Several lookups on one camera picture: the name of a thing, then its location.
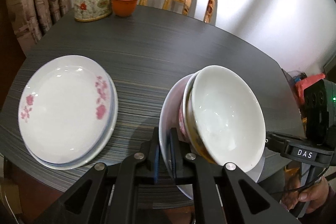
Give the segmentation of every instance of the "orange cup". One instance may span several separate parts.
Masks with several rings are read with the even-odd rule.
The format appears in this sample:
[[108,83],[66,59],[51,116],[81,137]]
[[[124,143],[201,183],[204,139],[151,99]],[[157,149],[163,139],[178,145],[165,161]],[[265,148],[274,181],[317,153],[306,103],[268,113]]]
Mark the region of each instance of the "orange cup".
[[113,12],[120,17],[130,16],[137,6],[138,0],[111,0]]

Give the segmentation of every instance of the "pink floral pattern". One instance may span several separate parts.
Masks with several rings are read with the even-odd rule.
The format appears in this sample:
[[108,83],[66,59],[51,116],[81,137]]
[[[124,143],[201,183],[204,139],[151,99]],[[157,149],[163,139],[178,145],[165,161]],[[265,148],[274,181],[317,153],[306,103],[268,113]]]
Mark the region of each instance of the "pink floral pattern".
[[24,109],[20,112],[21,119],[24,119],[25,122],[28,122],[28,119],[30,118],[29,112],[33,110],[33,108],[30,106],[32,106],[33,103],[34,103],[34,96],[30,94],[26,97],[26,105]]
[[98,105],[96,108],[96,116],[98,120],[103,119],[105,113],[106,113],[106,100],[107,100],[107,94],[106,89],[108,88],[107,83],[101,76],[97,76],[97,81],[94,85],[97,88],[97,93],[99,95],[96,104]]
[[185,128],[184,125],[184,119],[183,119],[183,101],[181,102],[180,108],[178,110],[178,125],[180,127],[181,133],[182,133],[182,138],[186,143],[190,143],[190,139],[187,133],[187,129]]

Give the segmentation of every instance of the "cable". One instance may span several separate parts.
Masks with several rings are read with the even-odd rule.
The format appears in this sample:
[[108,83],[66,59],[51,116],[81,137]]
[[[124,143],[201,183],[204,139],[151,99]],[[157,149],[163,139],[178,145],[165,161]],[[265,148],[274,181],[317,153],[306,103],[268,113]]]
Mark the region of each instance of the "cable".
[[325,168],[325,170],[320,175],[318,175],[315,179],[313,179],[311,182],[307,183],[306,185],[303,185],[303,186],[301,186],[299,188],[294,188],[294,189],[290,189],[290,190],[283,190],[281,192],[271,193],[271,195],[273,195],[273,194],[291,193],[291,192],[296,192],[296,191],[302,192],[303,190],[309,188],[310,186],[313,186],[314,183],[315,183],[315,181],[317,181],[318,179],[320,179],[327,172],[328,169],[329,169],[329,167]]
[[14,218],[15,218],[16,223],[19,224],[19,222],[17,221],[17,218],[16,218],[15,214],[13,213],[13,210],[12,210],[11,206],[9,205],[9,202],[8,202],[8,200],[7,200],[7,196],[6,196],[6,192],[5,192],[5,200],[6,200],[6,202],[7,202],[7,205],[8,205],[8,207],[9,207],[10,211],[12,212],[12,215],[13,215]]
[[336,172],[334,172],[334,173],[332,173],[332,174],[330,174],[330,175],[328,175],[328,176],[325,177],[325,179],[326,179],[327,181],[331,181],[331,180],[333,180],[334,178],[336,178]]
[[301,180],[301,178],[304,177],[308,172],[309,172],[309,169],[308,169],[306,172],[304,172],[302,175],[300,175],[300,180]]

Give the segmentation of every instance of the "red flower pattern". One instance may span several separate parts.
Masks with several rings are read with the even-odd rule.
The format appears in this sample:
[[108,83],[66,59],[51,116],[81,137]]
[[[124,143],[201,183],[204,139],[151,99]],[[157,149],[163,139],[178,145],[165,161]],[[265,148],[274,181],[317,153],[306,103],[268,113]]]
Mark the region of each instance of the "red flower pattern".
[[99,105],[96,108],[96,116],[98,120],[101,120],[106,113],[104,101],[107,99],[106,89],[108,86],[106,81],[103,80],[101,76],[97,76],[97,81],[95,82],[94,86],[97,88],[97,93],[99,95],[99,98],[96,101],[96,104]]
[[86,4],[83,2],[80,7],[79,7],[81,10],[86,10]]
[[104,114],[106,112],[106,107],[103,104],[101,104],[99,107],[96,108],[96,110],[97,110],[96,111],[97,119],[98,120],[103,119]]
[[[32,106],[34,103],[34,96],[33,95],[28,95],[26,97],[26,103],[28,106]],[[28,108],[27,105],[24,107],[24,109],[20,112],[21,119],[24,119],[25,122],[28,122],[28,119],[30,118],[29,112],[33,110],[32,107]]]
[[34,97],[32,95],[28,95],[26,97],[26,102],[27,102],[27,105],[32,106],[34,103]]

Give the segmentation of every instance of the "white bowl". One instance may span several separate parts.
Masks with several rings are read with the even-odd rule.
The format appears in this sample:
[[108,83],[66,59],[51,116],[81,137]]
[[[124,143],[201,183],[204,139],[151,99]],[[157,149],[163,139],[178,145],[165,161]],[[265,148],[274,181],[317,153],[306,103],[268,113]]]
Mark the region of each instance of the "white bowl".
[[[159,121],[159,141],[162,159],[167,167],[169,175],[172,177],[171,156],[169,147],[169,132],[172,127],[177,128],[179,140],[183,140],[179,129],[179,107],[183,98],[183,93],[188,80],[192,75],[188,75],[180,79],[169,91],[163,103],[160,121]],[[246,174],[255,182],[258,181],[264,167],[265,156],[263,155],[256,167]],[[193,199],[193,186],[191,184],[177,186],[183,194]]]
[[179,113],[178,113],[178,124],[181,130],[181,133],[182,133],[182,137],[185,142],[191,143],[193,147],[195,147],[195,143],[191,139],[188,124],[186,121],[186,100],[189,96],[189,93],[191,92],[191,89],[193,88],[193,84],[194,84],[195,78],[198,75],[198,73],[199,71],[192,74],[190,79],[188,80],[187,85],[184,88],[183,98],[182,98],[181,106],[179,108]]
[[18,123],[25,145],[53,164],[79,159],[109,124],[109,75],[83,56],[63,56],[42,66],[23,90]]
[[265,122],[243,79],[221,66],[203,68],[195,78],[191,105],[198,134],[217,164],[234,162],[244,172],[257,165],[265,147]]

